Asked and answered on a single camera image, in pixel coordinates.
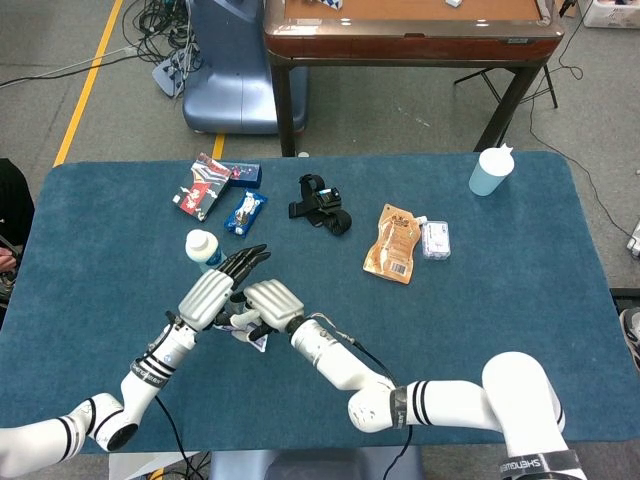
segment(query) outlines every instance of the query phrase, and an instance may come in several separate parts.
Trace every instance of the person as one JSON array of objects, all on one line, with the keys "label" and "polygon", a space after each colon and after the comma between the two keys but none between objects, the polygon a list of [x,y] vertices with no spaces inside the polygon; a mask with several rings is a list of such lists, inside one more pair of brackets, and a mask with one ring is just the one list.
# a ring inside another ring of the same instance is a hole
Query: person
[{"label": "person", "polygon": [[0,328],[19,267],[4,241],[18,250],[24,249],[31,232],[33,212],[33,200],[24,175],[8,158],[0,158]]}]

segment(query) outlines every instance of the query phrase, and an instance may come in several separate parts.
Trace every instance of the barcode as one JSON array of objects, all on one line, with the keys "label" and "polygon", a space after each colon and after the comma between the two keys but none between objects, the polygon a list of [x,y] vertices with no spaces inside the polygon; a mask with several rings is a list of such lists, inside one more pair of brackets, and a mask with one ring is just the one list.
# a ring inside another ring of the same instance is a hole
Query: barcode
[{"label": "barcode", "polygon": [[406,272],[407,267],[404,265],[401,265],[399,263],[392,263],[391,264],[391,271],[393,273],[399,273],[400,275],[404,275],[404,272]]}]

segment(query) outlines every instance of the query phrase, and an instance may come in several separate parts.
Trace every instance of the black wrist strap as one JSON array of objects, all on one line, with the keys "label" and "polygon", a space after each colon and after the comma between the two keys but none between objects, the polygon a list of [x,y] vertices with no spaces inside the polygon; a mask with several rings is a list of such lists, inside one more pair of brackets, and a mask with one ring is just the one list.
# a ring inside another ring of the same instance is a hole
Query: black wrist strap
[{"label": "black wrist strap", "polygon": [[568,470],[582,469],[574,450],[511,457],[500,465],[502,480],[579,480]]},{"label": "black wrist strap", "polygon": [[302,201],[289,204],[289,218],[306,217],[314,227],[324,225],[334,235],[342,235],[351,228],[351,215],[344,210],[319,210],[320,204],[314,193],[325,189],[324,179],[320,175],[307,173],[300,177],[299,182]]}]

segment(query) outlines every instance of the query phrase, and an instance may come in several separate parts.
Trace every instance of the wooden table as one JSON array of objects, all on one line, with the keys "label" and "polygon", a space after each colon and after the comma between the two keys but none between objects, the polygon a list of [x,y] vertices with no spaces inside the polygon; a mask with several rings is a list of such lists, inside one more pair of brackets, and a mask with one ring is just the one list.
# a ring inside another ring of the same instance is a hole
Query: wooden table
[{"label": "wooden table", "polygon": [[506,68],[514,73],[475,151],[493,146],[564,31],[552,0],[266,0],[264,31],[283,156],[295,156],[297,66]]}]

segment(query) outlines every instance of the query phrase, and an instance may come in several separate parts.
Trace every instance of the blue wrapper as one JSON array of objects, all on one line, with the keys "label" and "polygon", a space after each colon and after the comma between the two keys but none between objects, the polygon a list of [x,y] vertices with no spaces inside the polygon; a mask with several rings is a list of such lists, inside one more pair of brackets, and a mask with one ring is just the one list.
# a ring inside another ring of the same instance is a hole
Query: blue wrapper
[{"label": "blue wrapper", "polygon": [[245,238],[265,203],[267,203],[267,197],[264,195],[245,190],[244,197],[225,220],[224,228]]}]

